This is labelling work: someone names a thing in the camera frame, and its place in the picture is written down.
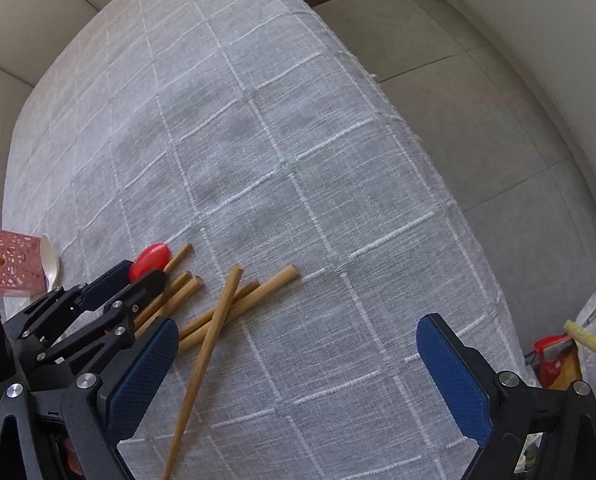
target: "silver screw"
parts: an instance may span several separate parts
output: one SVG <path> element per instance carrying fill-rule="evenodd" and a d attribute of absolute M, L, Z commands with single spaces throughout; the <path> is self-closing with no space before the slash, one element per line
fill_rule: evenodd
<path fill-rule="evenodd" d="M 508 388 L 513 388 L 520 384 L 520 378 L 513 372 L 501 372 L 498 375 L 500 382 Z"/>
<path fill-rule="evenodd" d="M 574 383 L 574 391 L 581 396 L 586 396 L 591 393 L 591 388 L 585 381 L 576 381 Z"/>
<path fill-rule="evenodd" d="M 96 376 L 94 374 L 82 374 L 76 379 L 76 386 L 83 390 L 91 388 L 94 384 L 96 384 Z"/>
<path fill-rule="evenodd" d="M 7 388 L 7 396 L 11 399 L 15 399 L 22 393 L 23 387 L 22 384 L 14 383 L 9 388 Z"/>

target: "red plastic object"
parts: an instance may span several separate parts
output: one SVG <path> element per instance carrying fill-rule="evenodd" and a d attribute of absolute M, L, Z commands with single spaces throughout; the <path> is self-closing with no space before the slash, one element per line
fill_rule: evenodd
<path fill-rule="evenodd" d="M 0 229 L 0 297 L 46 292 L 40 238 Z"/>
<path fill-rule="evenodd" d="M 165 244 L 153 244 L 147 247 L 129 269 L 129 281 L 135 282 L 143 274 L 153 269 L 165 270 L 171 260 L 171 251 Z"/>
<path fill-rule="evenodd" d="M 534 343 L 538 356 L 538 380 L 543 388 L 548 388 L 560 375 L 560 366 L 567 357 L 572 345 L 568 335 L 550 335 Z"/>

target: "pink plastic container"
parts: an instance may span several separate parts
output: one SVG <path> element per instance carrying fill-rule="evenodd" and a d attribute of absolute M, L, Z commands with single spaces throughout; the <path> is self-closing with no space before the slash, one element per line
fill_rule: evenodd
<path fill-rule="evenodd" d="M 0 229 L 0 296 L 46 292 L 40 238 Z"/>

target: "red spoon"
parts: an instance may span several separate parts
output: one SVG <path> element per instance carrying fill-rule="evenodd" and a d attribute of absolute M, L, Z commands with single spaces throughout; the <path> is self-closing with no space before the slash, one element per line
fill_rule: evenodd
<path fill-rule="evenodd" d="M 153 244 L 147 247 L 129 269 L 129 282 L 133 283 L 152 269 L 165 270 L 171 260 L 171 251 L 165 244 Z"/>

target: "tiled floor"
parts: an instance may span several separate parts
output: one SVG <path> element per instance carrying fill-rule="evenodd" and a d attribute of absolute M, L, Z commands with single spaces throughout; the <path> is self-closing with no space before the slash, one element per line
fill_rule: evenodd
<path fill-rule="evenodd" d="M 513 69 L 444 0 L 331 0 L 316 12 L 422 140 L 500 282 L 523 350 L 596 290 L 596 206 Z"/>

